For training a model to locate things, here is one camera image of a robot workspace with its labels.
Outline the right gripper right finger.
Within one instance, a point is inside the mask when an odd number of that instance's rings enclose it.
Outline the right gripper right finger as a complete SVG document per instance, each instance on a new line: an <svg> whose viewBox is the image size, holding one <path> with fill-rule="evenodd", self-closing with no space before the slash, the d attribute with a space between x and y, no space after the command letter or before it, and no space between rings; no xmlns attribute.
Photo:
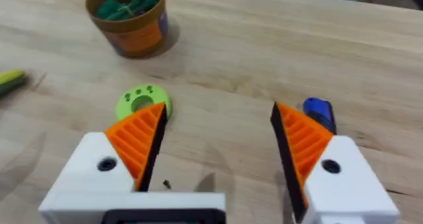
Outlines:
<svg viewBox="0 0 423 224"><path fill-rule="evenodd" d="M295 223L395 223L400 211L355 141L339 135L329 101L270 117Z"/></svg>

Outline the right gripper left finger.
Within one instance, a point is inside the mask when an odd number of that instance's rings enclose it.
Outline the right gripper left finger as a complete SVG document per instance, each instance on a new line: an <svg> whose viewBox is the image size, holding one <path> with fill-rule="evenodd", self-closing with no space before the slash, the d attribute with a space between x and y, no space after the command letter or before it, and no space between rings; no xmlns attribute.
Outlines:
<svg viewBox="0 0 423 224"><path fill-rule="evenodd" d="M60 195L145 192L167 124L164 102L142 108L104 131L85 134L40 204L57 207Z"/></svg>

